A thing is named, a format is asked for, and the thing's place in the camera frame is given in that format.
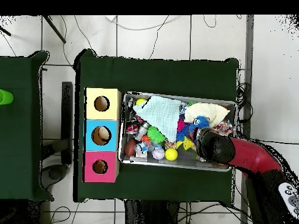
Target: green table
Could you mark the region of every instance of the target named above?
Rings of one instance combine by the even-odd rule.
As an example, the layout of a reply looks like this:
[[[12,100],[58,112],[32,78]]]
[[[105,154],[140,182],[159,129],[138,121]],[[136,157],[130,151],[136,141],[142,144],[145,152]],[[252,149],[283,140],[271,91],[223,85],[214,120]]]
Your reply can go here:
[[[127,198],[222,201],[231,205],[231,170],[218,172],[121,164],[115,183],[83,183],[82,163],[78,161],[82,161],[83,150],[84,87],[117,88],[122,94],[137,91],[235,101],[237,59],[221,62],[98,58],[91,50],[83,50],[75,66],[74,201]]]
[[[41,109],[39,76],[48,53],[0,57],[0,89],[13,94],[0,106],[0,199],[53,200],[40,186]]]

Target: red ball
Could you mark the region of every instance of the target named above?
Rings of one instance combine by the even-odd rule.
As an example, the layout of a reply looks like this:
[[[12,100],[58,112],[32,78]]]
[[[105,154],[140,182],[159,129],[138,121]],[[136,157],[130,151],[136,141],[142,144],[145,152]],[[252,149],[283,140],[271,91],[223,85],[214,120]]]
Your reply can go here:
[[[136,145],[136,140],[131,139],[127,142],[126,147],[124,148],[124,152],[126,153],[126,156],[130,157],[132,155],[135,155],[134,147]]]

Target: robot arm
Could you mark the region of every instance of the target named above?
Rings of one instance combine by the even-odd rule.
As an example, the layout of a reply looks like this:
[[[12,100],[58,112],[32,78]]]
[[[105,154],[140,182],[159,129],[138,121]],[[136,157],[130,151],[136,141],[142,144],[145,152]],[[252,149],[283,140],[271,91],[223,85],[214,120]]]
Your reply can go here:
[[[246,189],[253,224],[298,224],[297,190],[282,172],[280,163],[260,145],[221,136],[202,129],[197,153],[209,162],[235,166],[247,176]]]

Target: green cup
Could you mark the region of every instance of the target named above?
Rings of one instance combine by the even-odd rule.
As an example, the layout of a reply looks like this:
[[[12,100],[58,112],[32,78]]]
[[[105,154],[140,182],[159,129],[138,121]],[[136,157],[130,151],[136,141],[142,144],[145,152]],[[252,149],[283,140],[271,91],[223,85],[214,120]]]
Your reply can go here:
[[[12,93],[0,89],[0,105],[11,104],[13,101]]]

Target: gray bin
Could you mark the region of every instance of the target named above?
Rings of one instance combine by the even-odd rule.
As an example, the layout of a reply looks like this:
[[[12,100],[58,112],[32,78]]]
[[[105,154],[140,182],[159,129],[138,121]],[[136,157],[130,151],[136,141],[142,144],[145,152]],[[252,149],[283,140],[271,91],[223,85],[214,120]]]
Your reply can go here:
[[[126,143],[133,138],[133,135],[126,134],[126,121],[129,120],[129,111],[127,107],[127,103],[130,97],[134,99],[145,98],[148,99],[149,97],[156,95],[161,97],[167,97],[170,99],[180,100],[182,102],[202,102],[202,103],[214,103],[225,107],[226,109],[230,110],[228,115],[224,118],[225,120],[229,120],[233,125],[234,128],[236,127],[237,123],[237,104],[233,101],[224,101],[224,100],[210,100],[210,99],[201,99],[201,98],[191,98],[191,97],[182,97],[182,96],[170,96],[164,94],[152,94],[152,93],[136,93],[136,92],[127,92],[124,94],[123,97],[123,104],[122,110],[124,110],[124,121],[122,121],[120,126],[120,138],[119,138],[119,148],[118,148],[118,159],[124,164],[139,164],[139,165],[147,165],[147,166],[163,166],[163,167],[180,167],[185,169],[198,169],[198,170],[212,170],[212,171],[219,171],[219,172],[227,172],[231,169],[228,166],[220,166],[217,164],[211,164],[207,162],[200,162],[196,159],[196,152],[192,149],[184,150],[181,145],[178,149],[178,158],[174,161],[169,161],[166,158],[162,160],[156,160],[152,157],[151,152],[148,152],[147,155],[147,162],[142,161],[132,161],[129,157],[127,157],[124,153],[124,148]]]

